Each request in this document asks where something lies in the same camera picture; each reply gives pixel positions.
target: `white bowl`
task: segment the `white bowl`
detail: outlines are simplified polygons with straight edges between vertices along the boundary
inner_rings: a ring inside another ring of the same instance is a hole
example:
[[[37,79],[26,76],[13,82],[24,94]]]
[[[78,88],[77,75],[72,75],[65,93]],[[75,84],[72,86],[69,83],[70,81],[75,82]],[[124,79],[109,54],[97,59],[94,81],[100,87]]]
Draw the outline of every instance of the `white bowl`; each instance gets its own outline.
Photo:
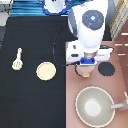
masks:
[[[76,98],[76,111],[80,119],[91,127],[105,127],[114,118],[112,97],[99,87],[87,87]]]

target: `cable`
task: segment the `cable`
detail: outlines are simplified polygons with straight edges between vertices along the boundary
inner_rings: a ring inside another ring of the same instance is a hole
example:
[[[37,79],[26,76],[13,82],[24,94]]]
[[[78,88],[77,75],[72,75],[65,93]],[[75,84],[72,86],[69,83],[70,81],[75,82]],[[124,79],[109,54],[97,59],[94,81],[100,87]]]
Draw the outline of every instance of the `cable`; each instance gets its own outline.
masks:
[[[7,10],[8,15],[9,15],[9,11],[11,10],[10,9],[11,3],[12,3],[12,0],[10,0],[10,2],[9,2],[9,6],[8,6],[8,10]]]
[[[61,33],[61,31],[65,28],[65,26],[66,26],[67,24],[68,24],[68,22],[66,22],[66,23],[63,25],[63,27],[60,29],[60,31],[59,31],[58,34],[56,35],[55,40],[54,40],[54,43],[53,43],[53,58],[54,58],[54,61],[55,61],[56,65],[58,65],[58,66],[63,66],[63,67],[69,66],[69,65],[76,65],[76,64],[78,63],[78,62],[74,62],[74,63],[71,63],[71,64],[61,65],[61,64],[58,64],[57,61],[56,61],[56,57],[55,57],[56,41],[57,41],[57,38],[58,38],[59,34]]]

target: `table surface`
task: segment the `table surface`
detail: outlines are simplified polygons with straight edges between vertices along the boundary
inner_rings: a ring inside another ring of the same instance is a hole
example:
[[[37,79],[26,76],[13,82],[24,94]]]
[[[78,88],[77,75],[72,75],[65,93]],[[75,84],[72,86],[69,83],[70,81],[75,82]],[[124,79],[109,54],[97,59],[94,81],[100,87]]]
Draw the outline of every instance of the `table surface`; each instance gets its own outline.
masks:
[[[112,96],[114,103],[120,103],[125,100],[124,92],[126,91],[126,87],[117,50],[114,45],[115,42],[103,41],[102,44],[114,48],[108,61],[115,67],[114,75],[110,77],[102,76],[98,72],[100,62],[98,62],[89,78],[78,76],[74,71],[74,66],[66,67],[66,128],[90,128],[79,119],[75,110],[76,96],[82,89],[88,86],[97,86],[106,90]],[[116,110],[113,121],[105,128],[126,128],[128,127],[127,117],[128,110],[122,112]]]
[[[0,50],[0,128],[66,128],[66,67],[53,59],[53,42],[67,17],[9,17]],[[65,42],[72,40],[68,26],[55,48],[56,60],[65,64]],[[20,71],[12,69],[22,48]],[[36,70],[42,62],[57,69],[50,81]]]

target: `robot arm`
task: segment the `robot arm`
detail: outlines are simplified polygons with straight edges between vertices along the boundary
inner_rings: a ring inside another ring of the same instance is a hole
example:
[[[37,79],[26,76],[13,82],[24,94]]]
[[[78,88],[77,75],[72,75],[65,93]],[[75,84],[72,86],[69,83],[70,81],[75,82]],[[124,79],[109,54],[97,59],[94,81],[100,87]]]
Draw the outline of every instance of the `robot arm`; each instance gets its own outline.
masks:
[[[111,2],[112,0],[93,0],[77,5],[70,10],[69,29],[78,40],[69,42],[66,51],[67,62],[79,61],[82,57],[91,59],[98,54],[103,54],[99,48],[104,35],[106,18],[109,17],[108,10],[113,7]],[[110,54],[112,51],[109,49],[104,52]]]
[[[46,15],[62,15],[67,11],[66,0],[44,0],[44,13]]]

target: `handle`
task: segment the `handle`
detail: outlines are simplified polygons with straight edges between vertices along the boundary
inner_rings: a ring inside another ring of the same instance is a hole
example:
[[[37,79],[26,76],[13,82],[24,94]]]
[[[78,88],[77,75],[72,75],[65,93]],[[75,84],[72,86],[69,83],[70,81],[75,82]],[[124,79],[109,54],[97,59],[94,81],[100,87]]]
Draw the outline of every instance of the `handle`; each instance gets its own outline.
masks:
[[[127,92],[124,92],[124,95],[125,95],[126,99],[128,99],[128,95],[127,95]]]
[[[22,49],[18,48],[17,59],[21,59]]]
[[[128,33],[121,33],[122,36],[128,36]]]
[[[117,108],[123,108],[123,107],[124,107],[124,104],[123,103],[111,105],[111,109],[117,109]]]

